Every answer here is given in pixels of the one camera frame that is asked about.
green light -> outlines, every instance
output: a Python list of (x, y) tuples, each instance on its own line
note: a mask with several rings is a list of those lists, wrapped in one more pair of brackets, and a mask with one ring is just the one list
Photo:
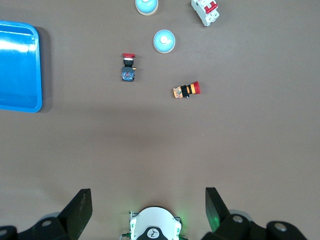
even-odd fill
[(208, 217), (208, 221), (211, 227), (212, 232), (215, 232), (220, 226), (220, 218), (218, 216)]

brown table surface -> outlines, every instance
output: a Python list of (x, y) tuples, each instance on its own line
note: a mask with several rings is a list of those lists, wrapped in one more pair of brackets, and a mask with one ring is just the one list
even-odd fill
[[(149, 205), (199, 240), (216, 187), (258, 225), (320, 239), (320, 1), (218, 1), (209, 27), (190, 2), (143, 16), (133, 0), (0, 1), (0, 19), (38, 30), (43, 84), (40, 112), (0, 111), (0, 226), (25, 230), (91, 188), (81, 240), (119, 239)], [(176, 38), (167, 54), (161, 29)], [(194, 81), (201, 94), (174, 98)]]

red cap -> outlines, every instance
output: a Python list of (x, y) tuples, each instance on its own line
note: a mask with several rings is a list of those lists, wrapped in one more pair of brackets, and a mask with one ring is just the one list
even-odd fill
[(200, 94), (201, 90), (200, 90), (199, 82), (195, 81), (193, 85), (194, 85), (195, 94)]
[(133, 53), (122, 53), (124, 58), (133, 59), (136, 55)]

blue tray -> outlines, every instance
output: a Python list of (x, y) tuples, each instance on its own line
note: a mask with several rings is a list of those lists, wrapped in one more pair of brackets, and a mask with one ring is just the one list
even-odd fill
[(0, 20), (0, 110), (36, 113), (41, 106), (38, 32), (27, 23)]

round button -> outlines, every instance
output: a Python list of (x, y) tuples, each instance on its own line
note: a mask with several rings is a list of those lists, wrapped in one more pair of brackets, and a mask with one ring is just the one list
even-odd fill
[(8, 230), (7, 230), (7, 229), (1, 230), (1, 231), (0, 231), (0, 237), (6, 235), (7, 233), (8, 233)]
[(154, 14), (158, 9), (158, 0), (135, 0), (135, 7), (144, 16)]
[(174, 49), (176, 38), (171, 31), (163, 29), (154, 35), (153, 45), (159, 53), (166, 54)]
[(275, 228), (278, 229), (280, 232), (285, 232), (285, 231), (287, 231), (286, 226), (283, 225), (283, 224), (280, 223), (280, 222), (277, 222), (274, 226), (275, 226)]
[(238, 215), (234, 216), (232, 219), (233, 219), (233, 221), (235, 221), (236, 223), (239, 223), (239, 224), (241, 224), (244, 221), (243, 218)]

